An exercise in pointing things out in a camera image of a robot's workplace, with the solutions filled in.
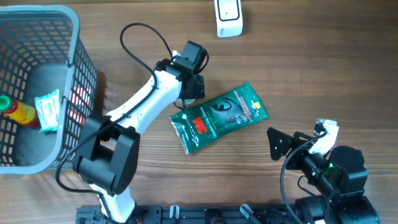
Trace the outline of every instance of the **bottle cap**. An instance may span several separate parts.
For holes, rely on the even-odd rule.
[[[12,100],[8,96],[0,96],[0,111],[7,111],[12,107]]]

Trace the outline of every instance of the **plastic basket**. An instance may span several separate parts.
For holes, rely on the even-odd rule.
[[[78,143],[94,107],[97,74],[79,38],[80,22],[66,6],[0,7],[0,92],[34,106],[60,90],[56,133],[39,133],[0,117],[0,174],[53,169]],[[72,155],[65,167],[71,168]]]

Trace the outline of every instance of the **green bag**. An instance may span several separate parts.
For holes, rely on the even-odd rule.
[[[268,118],[250,83],[170,117],[187,154]]]

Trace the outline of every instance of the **bottle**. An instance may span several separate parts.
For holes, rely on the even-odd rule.
[[[24,126],[36,127],[40,124],[35,108],[8,96],[0,96],[0,111]]]

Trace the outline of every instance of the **wooden table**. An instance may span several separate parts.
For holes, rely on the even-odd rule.
[[[317,118],[331,118],[340,125],[337,145],[363,151],[366,195],[383,223],[396,223],[398,4],[244,1],[244,32],[230,39],[216,36],[213,2],[70,7],[80,16],[80,35],[98,71],[98,111],[117,108],[149,79],[119,43],[125,25],[144,22],[171,49],[181,51],[192,40],[209,51],[202,73],[207,100],[249,81],[269,113],[187,156],[169,120],[178,109],[168,106],[141,138],[130,185],[138,204],[281,203],[282,161],[270,158],[267,128],[310,134]],[[129,29],[124,41],[150,66],[168,57],[145,28]],[[291,202],[306,196],[296,185],[299,175],[286,173]],[[77,207],[99,204],[95,195],[61,190],[50,171],[0,178],[0,223],[74,223]],[[87,188],[73,172],[64,172],[63,181]]]

